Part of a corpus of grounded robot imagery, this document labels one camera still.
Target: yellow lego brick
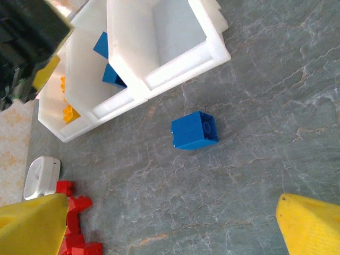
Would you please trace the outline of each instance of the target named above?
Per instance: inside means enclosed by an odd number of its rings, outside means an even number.
[[[0,208],[0,254],[58,254],[68,210],[63,194]]]
[[[39,70],[33,80],[32,86],[40,91],[51,77],[52,73],[56,69],[60,62],[60,58],[58,56],[54,56],[50,62],[45,66],[45,68]]]
[[[63,113],[66,124],[70,124],[72,121],[75,121],[80,117],[80,114],[75,109],[73,109],[71,105],[68,105],[67,108],[63,110]]]
[[[62,92],[65,93],[65,76],[62,76],[60,78],[60,81],[62,82],[62,84],[60,85]]]
[[[340,254],[340,206],[283,194],[276,218],[290,255]]]

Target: black object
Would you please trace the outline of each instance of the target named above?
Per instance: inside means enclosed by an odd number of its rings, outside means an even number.
[[[0,0],[0,111],[36,97],[37,72],[70,31],[44,0]]]

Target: gray marble floor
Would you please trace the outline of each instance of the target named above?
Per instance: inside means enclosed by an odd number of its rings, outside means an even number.
[[[62,160],[105,254],[287,255],[282,193],[340,204],[340,2],[219,3],[230,62],[66,144],[35,109],[28,164]],[[175,149],[171,121],[196,110],[220,143]]]

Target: storage compartment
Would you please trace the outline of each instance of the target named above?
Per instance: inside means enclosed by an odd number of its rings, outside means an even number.
[[[42,89],[39,101],[38,120],[63,142],[68,142],[97,125],[86,116],[81,116],[70,124],[65,124],[63,110],[69,102],[64,101],[61,77],[65,76],[65,46],[58,53],[60,62]]]
[[[72,21],[66,46],[65,98],[82,116],[101,124],[147,101],[131,89],[102,82],[108,60],[93,48],[107,31],[106,1],[90,0]]]
[[[152,98],[230,60],[219,9],[215,0],[107,0],[111,66]]]

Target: blue lego brick in bin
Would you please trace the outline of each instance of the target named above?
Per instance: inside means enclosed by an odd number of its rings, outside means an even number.
[[[111,84],[116,85],[116,86],[123,88],[123,89],[126,88],[124,81],[118,76],[118,74],[110,66],[110,64],[106,65],[105,73],[104,73],[104,76],[103,76],[103,81],[111,83]]]
[[[108,38],[106,32],[101,34],[93,50],[108,60]]]

